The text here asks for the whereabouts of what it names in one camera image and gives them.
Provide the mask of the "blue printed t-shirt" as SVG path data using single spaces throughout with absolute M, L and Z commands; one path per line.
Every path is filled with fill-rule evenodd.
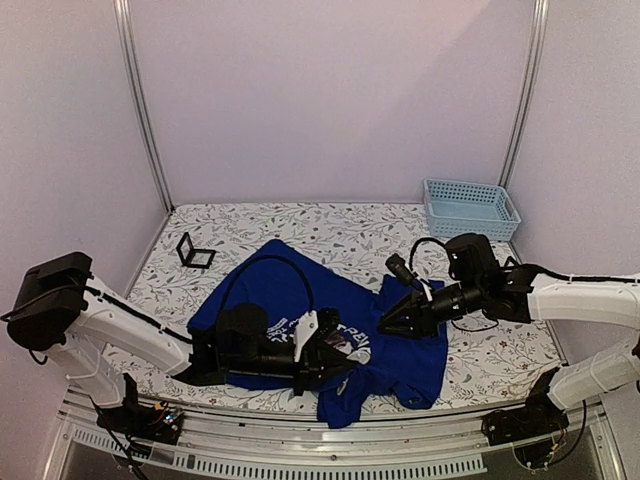
M 262 307 L 268 315 L 267 335 L 274 341 L 293 337 L 294 326 L 309 308 L 337 309 L 340 323 L 330 345 L 347 356 L 365 349 L 371 354 L 340 384 L 318 396 L 317 419 L 344 428 L 361 417 L 371 395 L 393 395 L 408 409 L 429 409 L 444 379 L 448 339 L 406 340 L 381 335 L 380 318 L 411 288 L 386 275 L 379 291 L 358 285 L 299 253 L 280 240 L 270 240 L 229 273 L 187 324 L 188 332 L 212 327 L 221 310 L 243 303 Z

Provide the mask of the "round light blue brooch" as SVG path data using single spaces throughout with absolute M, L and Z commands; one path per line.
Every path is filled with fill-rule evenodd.
M 366 365 L 371 359 L 371 354 L 368 350 L 359 349 L 359 350 L 352 351 L 347 356 L 347 359 L 350 361 L 358 362 L 361 365 Z

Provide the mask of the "black brooch box silver brooch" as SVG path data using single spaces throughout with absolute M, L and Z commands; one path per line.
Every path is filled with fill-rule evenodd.
M 519 262 L 512 256 L 508 256 L 504 264 L 502 265 L 503 268 L 511 268 L 516 266 L 519 266 Z

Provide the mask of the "light blue plastic basket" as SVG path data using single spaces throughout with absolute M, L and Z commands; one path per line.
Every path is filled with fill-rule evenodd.
M 424 179 L 423 202 L 429 231 L 436 237 L 478 233 L 509 242 L 521 224 L 508 193 L 496 185 Z

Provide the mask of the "black brooch box yellow brooch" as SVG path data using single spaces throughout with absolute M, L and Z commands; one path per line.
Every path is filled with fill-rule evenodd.
M 215 249 L 196 248 L 188 232 L 182 234 L 176 252 L 181 265 L 193 269 L 209 269 L 216 255 Z

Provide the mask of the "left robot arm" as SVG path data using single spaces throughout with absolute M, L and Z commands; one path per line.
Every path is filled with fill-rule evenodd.
M 136 388 L 115 373 L 96 341 L 126 350 L 187 385 L 221 385 L 229 375 L 283 379 L 295 394 L 312 391 L 358 365 L 329 344 L 340 323 L 334 309 L 308 311 L 291 339 L 268 338 L 263 308 L 243 303 L 216 315 L 212 327 L 177 333 L 113 292 L 91 271 L 92 260 L 72 252 L 30 268 L 12 310 L 2 315 L 9 337 L 63 368 L 128 434 L 148 426 Z

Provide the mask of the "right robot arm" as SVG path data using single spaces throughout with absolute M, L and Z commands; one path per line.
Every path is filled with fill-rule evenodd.
M 488 238 L 465 233 L 443 243 L 452 284 L 425 289 L 398 255 L 387 268 L 414 292 L 379 321 L 384 335 L 435 337 L 446 321 L 481 312 L 494 321 L 581 321 L 638 330 L 636 277 L 560 274 L 535 264 L 502 265 Z M 639 379 L 639 340 L 623 340 L 572 366 L 540 375 L 517 415 L 517 427 L 537 436 L 573 405 Z

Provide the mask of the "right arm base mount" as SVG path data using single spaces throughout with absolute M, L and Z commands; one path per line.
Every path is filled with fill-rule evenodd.
M 490 446 L 559 433 L 558 440 L 545 440 L 515 449 L 516 460 L 531 470 L 548 467 L 560 448 L 569 420 L 548 397 L 550 383 L 559 367 L 544 372 L 534 383 L 522 407 L 497 409 L 482 417 L 481 432 Z

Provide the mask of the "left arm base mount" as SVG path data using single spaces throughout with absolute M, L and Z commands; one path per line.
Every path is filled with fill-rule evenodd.
M 176 445 L 182 432 L 184 411 L 179 407 L 170 407 L 165 401 L 153 407 L 140 404 L 137 383 L 128 373 L 123 378 L 125 394 L 119 406 L 103 408 L 95 405 L 97 425 L 122 433 L 128 439 Z

